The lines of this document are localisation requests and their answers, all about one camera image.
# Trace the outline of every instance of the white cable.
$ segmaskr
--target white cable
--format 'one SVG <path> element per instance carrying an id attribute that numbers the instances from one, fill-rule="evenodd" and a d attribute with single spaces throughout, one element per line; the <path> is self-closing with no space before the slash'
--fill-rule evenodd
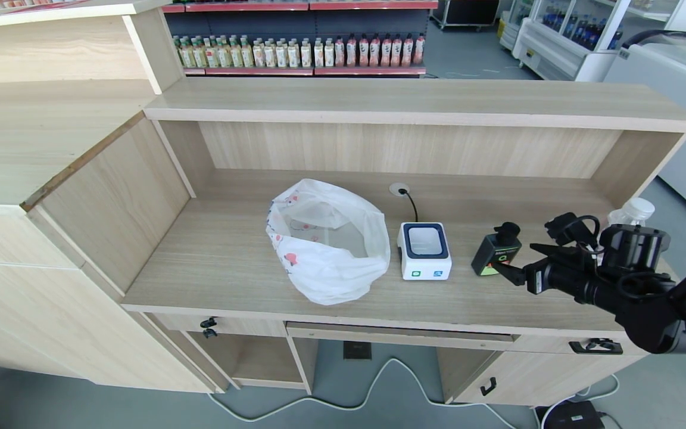
<path id="1" fill-rule="evenodd" d="M 219 407 L 223 408 L 223 410 L 225 412 L 228 412 L 229 415 L 231 415 L 232 417 L 234 417 L 238 420 L 241 420 L 241 421 L 248 422 L 248 423 L 253 423 L 254 421 L 263 420 L 269 416 L 272 416 L 278 412 L 281 412 L 282 410 L 288 409 L 288 408 L 292 407 L 293 405 L 300 404 L 300 402 L 307 402 L 307 401 L 316 402 L 316 403 L 322 404 L 322 405 L 327 405 L 327 407 L 335 408 L 336 410 L 341 410 L 343 412 L 355 412 L 356 410 L 362 409 L 367 404 L 367 401 L 370 400 L 370 394 L 372 394 L 372 388 L 374 388 L 375 383 L 378 382 L 378 378 L 381 377 L 383 370 L 386 369 L 386 366 L 388 366 L 388 364 L 391 362 L 397 362 L 397 363 L 401 364 L 401 366 L 403 366 L 411 374 L 411 376 L 417 382 L 417 386 L 420 386 L 420 391 L 422 391 L 422 396 L 425 398 L 425 401 L 427 401 L 429 404 L 435 405 L 436 407 L 446 407 L 446 408 L 464 408 L 464 407 L 474 407 L 476 405 L 481 405 L 483 407 L 486 407 L 490 412 L 492 412 L 492 414 L 495 415 L 496 418 L 499 419 L 499 421 L 503 422 L 504 426 L 509 427 L 509 429 L 516 429 L 515 426 L 512 426 L 508 421 L 504 420 L 504 418 L 501 417 L 501 415 L 499 415 L 496 411 L 494 411 L 494 408 L 491 408 L 490 406 L 488 406 L 488 404 L 444 404 L 443 402 L 431 401 L 430 397 L 428 397 L 428 394 L 425 393 L 425 389 L 422 387 L 422 383 L 420 383 L 420 380 L 417 379 L 417 374 L 414 374 L 414 371 L 412 371 L 411 368 L 409 368 L 408 366 L 406 366 L 405 363 L 403 363 L 402 361 L 400 361 L 394 357 L 388 359 L 388 361 L 386 361 L 386 363 L 384 363 L 383 366 L 381 366 L 381 370 L 378 371 L 378 374 L 375 375 L 375 378 L 372 380 L 372 383 L 370 383 L 370 388 L 367 391 L 367 396 L 364 397 L 364 401 L 362 401 L 359 405 L 354 405 L 353 407 L 343 407 L 342 405 L 333 404 L 332 402 L 327 402 L 323 399 L 317 399 L 316 397 L 313 397 L 313 396 L 304 396 L 304 397 L 300 397 L 299 399 L 296 399 L 293 402 L 289 402 L 288 404 L 285 404 L 285 405 L 283 405 L 283 406 L 281 406 L 281 407 L 279 407 L 279 408 L 277 408 L 271 412 L 268 412 L 264 415 L 259 415 L 258 417 L 255 417 L 255 418 L 247 418 L 247 417 L 243 417 L 242 415 L 239 415 L 236 412 L 229 409 L 229 407 L 227 407 L 221 401 L 216 399 L 216 397 L 213 396 L 213 394 L 208 394 L 208 397 L 210 398 L 211 401 L 216 403 Z"/>
<path id="2" fill-rule="evenodd" d="M 579 398 L 580 398 L 579 402 L 583 402 L 583 401 L 594 401 L 594 399 L 602 399 L 602 397 L 608 397 L 608 396 L 611 396 L 612 394 L 617 393 L 618 389 L 621 388 L 621 382 L 618 381 L 618 377 L 616 377 L 615 374 L 610 374 L 610 376 L 613 377 L 613 380 L 616 380 L 616 387 L 615 388 L 608 391 L 607 393 L 596 394 L 595 396 L 591 396 L 591 397 L 584 397 L 584 396 L 587 396 L 589 394 L 589 391 L 591 390 L 591 386 L 589 386 L 588 388 L 586 388 L 585 393 L 576 393 L 573 396 L 566 397 L 562 401 L 557 402 L 555 405 L 552 405 L 551 407 L 547 408 L 547 412 L 545 412 L 544 416 L 542 416 L 541 422 L 539 422 L 539 415 L 536 414 L 536 409 L 534 408 L 534 417 L 536 417 L 537 427 L 539 427 L 539 429 L 544 429 L 544 423 L 547 421 L 547 417 L 550 416 L 550 412 L 552 412 L 552 410 L 557 405 L 560 405 L 561 403 L 563 403 L 569 399 L 573 399 L 576 396 L 579 396 Z"/>

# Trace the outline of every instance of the white plastic bag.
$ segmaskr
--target white plastic bag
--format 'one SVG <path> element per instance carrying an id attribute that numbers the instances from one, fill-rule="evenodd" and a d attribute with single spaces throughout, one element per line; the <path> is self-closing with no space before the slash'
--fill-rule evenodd
<path id="1" fill-rule="evenodd" d="M 303 179 L 278 195 L 266 233 L 291 282 L 317 304 L 359 299 L 390 262 L 383 212 L 319 180 Z"/>

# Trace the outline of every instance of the black cable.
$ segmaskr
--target black cable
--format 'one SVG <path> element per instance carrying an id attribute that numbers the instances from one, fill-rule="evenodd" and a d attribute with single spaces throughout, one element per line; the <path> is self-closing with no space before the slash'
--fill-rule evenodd
<path id="1" fill-rule="evenodd" d="M 412 207 L 412 209 L 414 209 L 414 222 L 420 222 L 420 217 L 419 217 L 419 215 L 417 215 L 417 206 L 414 205 L 414 200 L 411 199 L 411 195 L 409 195 L 409 191 L 406 190 L 405 188 L 400 188 L 398 190 L 398 193 L 400 193 L 401 195 L 406 195 L 409 197 L 409 201 L 411 202 L 411 207 Z"/>
<path id="2" fill-rule="evenodd" d="M 618 420 L 616 420 L 616 418 L 613 417 L 612 415 L 609 415 L 609 414 L 606 413 L 606 412 L 598 412 L 597 415 L 599 415 L 601 419 L 604 418 L 604 417 L 610 418 L 610 420 L 612 420 L 613 423 L 615 423 L 616 426 L 618 426 L 618 429 L 623 429 L 623 427 L 621 427 L 621 424 L 618 423 Z"/>

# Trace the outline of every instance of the drawer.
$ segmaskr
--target drawer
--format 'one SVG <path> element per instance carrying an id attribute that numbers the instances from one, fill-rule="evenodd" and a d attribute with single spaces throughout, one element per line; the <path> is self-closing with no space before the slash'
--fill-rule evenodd
<path id="1" fill-rule="evenodd" d="M 428 329 L 374 328 L 345 324 L 288 322 L 288 335 L 317 340 L 364 341 L 368 343 L 408 344 L 461 349 L 507 350 L 514 337 L 507 334 L 428 331 Z"/>
<path id="2" fill-rule="evenodd" d="M 582 347 L 589 343 L 591 337 L 543 337 L 539 335 L 522 335 L 515 340 L 511 351 L 535 352 L 535 353 L 558 353 L 558 354 L 576 354 L 570 342 L 578 342 Z M 623 349 L 623 355 L 626 356 L 645 356 L 645 350 L 637 347 L 626 337 L 612 338 L 613 342 L 618 342 Z"/>
<path id="3" fill-rule="evenodd" d="M 155 317 L 172 331 L 202 331 L 201 323 L 211 316 L 207 315 L 169 315 L 155 313 Z M 269 319 L 220 318 L 214 317 L 218 334 L 256 335 L 259 337 L 286 337 L 285 322 Z"/>
<path id="4" fill-rule="evenodd" d="M 0 206 L 0 263 L 76 268 L 17 206 Z"/>

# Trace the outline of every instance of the robotic arm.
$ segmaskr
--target robotic arm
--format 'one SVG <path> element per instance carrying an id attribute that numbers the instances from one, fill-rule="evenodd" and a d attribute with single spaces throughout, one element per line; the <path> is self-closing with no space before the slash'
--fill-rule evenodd
<path id="1" fill-rule="evenodd" d="M 588 230 L 586 219 L 593 220 L 594 231 Z M 610 225 L 599 235 L 602 250 L 595 251 L 600 230 L 596 217 L 566 213 L 545 228 L 558 245 L 531 244 L 545 258 L 523 268 L 504 263 L 493 267 L 534 295 L 556 288 L 579 304 L 606 310 L 634 344 L 650 353 L 686 353 L 686 277 L 677 284 L 656 272 L 661 252 L 669 248 L 667 233 Z M 574 241 L 574 247 L 564 247 Z"/>

